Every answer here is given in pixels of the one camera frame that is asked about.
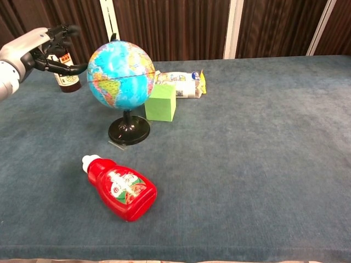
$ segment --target green block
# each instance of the green block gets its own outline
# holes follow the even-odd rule
[[[173,121],[176,111],[176,88],[172,85],[155,84],[145,102],[146,119],[150,121]]]

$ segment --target yellow package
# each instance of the yellow package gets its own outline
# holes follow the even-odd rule
[[[157,84],[168,84],[175,86],[176,98],[200,98],[206,94],[205,75],[201,70],[186,72],[166,72],[157,76]]]

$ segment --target ketchup bottle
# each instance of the ketchup bottle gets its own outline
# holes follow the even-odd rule
[[[86,155],[82,162],[83,170],[103,202],[122,219],[136,221],[154,203],[155,185],[137,171],[98,155]]]

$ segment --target black globe base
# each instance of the black globe base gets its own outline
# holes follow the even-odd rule
[[[110,139],[119,145],[134,145],[146,139],[150,134],[150,124],[142,117],[131,116],[130,111],[123,112],[123,118],[112,122],[109,128]]]

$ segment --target curtain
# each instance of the curtain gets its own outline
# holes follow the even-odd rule
[[[109,41],[99,0],[1,0],[0,47],[37,27],[75,24],[81,27],[72,37],[69,51],[75,64],[88,62],[101,45]]]
[[[314,55],[351,55],[351,1],[337,0]]]
[[[114,0],[122,40],[153,61],[222,59],[230,0]]]
[[[245,0],[237,58],[305,56],[327,0]]]

